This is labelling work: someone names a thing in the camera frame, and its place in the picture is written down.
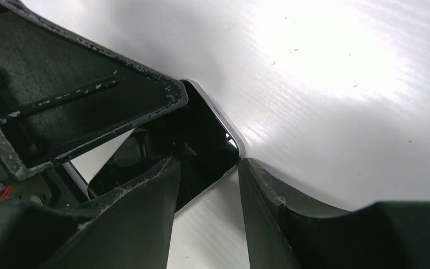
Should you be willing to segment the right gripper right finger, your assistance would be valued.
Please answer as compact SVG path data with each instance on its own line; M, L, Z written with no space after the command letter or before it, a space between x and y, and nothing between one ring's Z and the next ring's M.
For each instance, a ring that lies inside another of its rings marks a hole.
M251 268L430 268L430 202L381 201L352 212L239 163Z

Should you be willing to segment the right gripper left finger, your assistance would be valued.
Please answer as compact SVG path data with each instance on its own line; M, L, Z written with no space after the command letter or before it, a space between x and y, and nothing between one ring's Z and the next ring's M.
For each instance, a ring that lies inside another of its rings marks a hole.
M166 268L180 173L168 157L75 208L0 200L0 268Z

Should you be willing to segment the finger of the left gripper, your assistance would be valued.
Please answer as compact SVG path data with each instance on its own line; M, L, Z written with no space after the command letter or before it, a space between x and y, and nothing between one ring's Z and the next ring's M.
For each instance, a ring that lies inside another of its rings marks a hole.
M188 103L181 81L0 1L0 184L16 184Z

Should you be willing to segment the silver black phone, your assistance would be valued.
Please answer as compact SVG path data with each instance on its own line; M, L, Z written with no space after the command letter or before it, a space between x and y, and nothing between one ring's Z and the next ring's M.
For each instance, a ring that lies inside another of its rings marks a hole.
M142 175L162 159L181 163L176 210L232 170L244 153L240 137L198 83L183 79L188 103L130 131L89 182L97 198Z

